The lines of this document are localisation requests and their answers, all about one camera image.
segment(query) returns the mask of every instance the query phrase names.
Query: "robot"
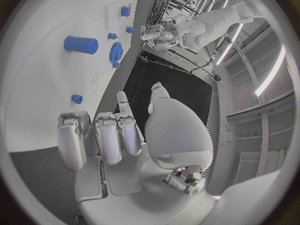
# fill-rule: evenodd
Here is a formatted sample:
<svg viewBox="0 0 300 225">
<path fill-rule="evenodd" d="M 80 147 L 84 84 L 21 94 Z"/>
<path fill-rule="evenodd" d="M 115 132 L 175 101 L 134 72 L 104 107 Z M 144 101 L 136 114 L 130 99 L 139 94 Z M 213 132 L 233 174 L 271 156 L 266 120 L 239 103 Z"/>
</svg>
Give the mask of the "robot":
<svg viewBox="0 0 300 225">
<path fill-rule="evenodd" d="M 189 205 L 205 206 L 197 213 L 204 219 L 216 203 L 202 190 L 213 160 L 205 125 L 160 82 L 151 90 L 146 143 L 123 91 L 120 113 L 99 113 L 94 127 L 85 111 L 58 118 L 58 149 L 76 172 L 75 197 L 89 225 L 183 224 Z"/>
<path fill-rule="evenodd" d="M 262 16 L 250 0 L 230 0 L 225 8 L 204 12 L 194 19 L 183 14 L 174 16 L 172 31 L 165 31 L 157 24 L 148 31 L 142 26 L 141 40 L 157 52 L 175 46 L 196 51 L 226 34 L 231 25 L 251 23 L 256 17 Z"/>
</svg>

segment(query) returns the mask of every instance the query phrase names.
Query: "white pegboard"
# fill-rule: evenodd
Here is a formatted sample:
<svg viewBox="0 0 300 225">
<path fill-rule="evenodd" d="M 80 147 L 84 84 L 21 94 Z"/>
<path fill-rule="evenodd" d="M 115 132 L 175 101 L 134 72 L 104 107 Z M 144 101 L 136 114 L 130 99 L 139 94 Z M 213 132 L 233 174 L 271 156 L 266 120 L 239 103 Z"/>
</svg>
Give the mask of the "white pegboard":
<svg viewBox="0 0 300 225">
<path fill-rule="evenodd" d="M 259 163 L 259 160 L 239 160 L 238 169 L 233 184 L 239 184 L 255 178 Z"/>
</svg>

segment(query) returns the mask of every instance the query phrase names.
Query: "black backdrop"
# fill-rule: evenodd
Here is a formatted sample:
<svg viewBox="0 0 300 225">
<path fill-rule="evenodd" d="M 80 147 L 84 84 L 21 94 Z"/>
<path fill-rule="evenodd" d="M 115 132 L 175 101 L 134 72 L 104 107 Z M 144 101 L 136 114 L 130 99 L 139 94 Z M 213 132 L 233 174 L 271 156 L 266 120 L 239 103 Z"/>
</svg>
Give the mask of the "black backdrop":
<svg viewBox="0 0 300 225">
<path fill-rule="evenodd" d="M 148 56 L 148 59 L 152 61 L 159 61 L 180 68 L 145 51 L 143 56 Z M 124 87 L 124 92 L 143 135 L 145 135 L 145 124 L 149 117 L 148 106 L 151 87 L 157 82 L 161 82 L 171 98 L 187 105 L 205 125 L 207 124 L 212 95 L 212 87 L 209 84 L 195 75 L 137 59 Z"/>
</svg>

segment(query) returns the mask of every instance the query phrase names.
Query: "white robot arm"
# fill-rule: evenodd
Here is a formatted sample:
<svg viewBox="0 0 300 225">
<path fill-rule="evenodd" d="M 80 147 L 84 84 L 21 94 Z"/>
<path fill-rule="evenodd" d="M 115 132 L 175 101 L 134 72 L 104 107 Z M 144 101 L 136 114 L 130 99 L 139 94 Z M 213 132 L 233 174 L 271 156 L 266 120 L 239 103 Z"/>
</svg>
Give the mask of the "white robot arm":
<svg viewBox="0 0 300 225">
<path fill-rule="evenodd" d="M 251 1 L 231 0 L 225 8 L 204 12 L 195 19 L 183 14 L 177 15 L 172 18 L 176 31 L 158 32 L 157 36 L 144 33 L 141 39 L 158 52 L 177 45 L 184 49 L 198 50 L 224 35 L 231 25 L 250 23 L 255 17 L 262 16 Z M 167 34 L 172 35 L 172 38 L 165 39 Z"/>
</svg>

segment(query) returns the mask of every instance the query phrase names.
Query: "blue object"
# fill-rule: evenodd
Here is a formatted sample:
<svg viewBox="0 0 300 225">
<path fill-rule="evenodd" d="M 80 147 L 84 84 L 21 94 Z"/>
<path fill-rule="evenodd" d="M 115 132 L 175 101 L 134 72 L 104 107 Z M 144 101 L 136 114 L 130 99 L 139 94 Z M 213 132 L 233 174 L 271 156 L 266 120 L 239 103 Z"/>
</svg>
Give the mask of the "blue object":
<svg viewBox="0 0 300 225">
<path fill-rule="evenodd" d="M 126 33 L 132 34 L 134 31 L 135 30 L 131 26 L 126 27 Z"/>
<path fill-rule="evenodd" d="M 123 55 L 122 44 L 119 42 L 115 42 L 112 45 L 109 53 L 109 60 L 112 63 L 113 68 L 115 69 L 120 68 L 120 64 L 118 63 L 118 60 L 122 58 L 122 55 Z"/>
<path fill-rule="evenodd" d="M 123 6 L 121 9 L 121 15 L 123 17 L 129 17 L 131 12 L 131 7 L 130 6 Z"/>
<path fill-rule="evenodd" d="M 72 95 L 71 100 L 76 104 L 81 104 L 84 100 L 83 96 L 80 95 Z"/>
<path fill-rule="evenodd" d="M 112 67 L 114 68 L 114 69 L 119 69 L 120 67 L 121 67 L 121 64 L 120 63 L 113 63 L 112 64 Z"/>
<path fill-rule="evenodd" d="M 67 51 L 94 54 L 98 50 L 98 41 L 94 38 L 68 36 L 63 46 Z"/>
<path fill-rule="evenodd" d="M 107 38 L 108 38 L 108 39 L 113 39 L 113 40 L 115 40 L 115 39 L 117 39 L 118 37 L 117 37 L 117 34 L 115 34 L 115 33 L 109 33 L 108 36 L 107 36 Z"/>
</svg>

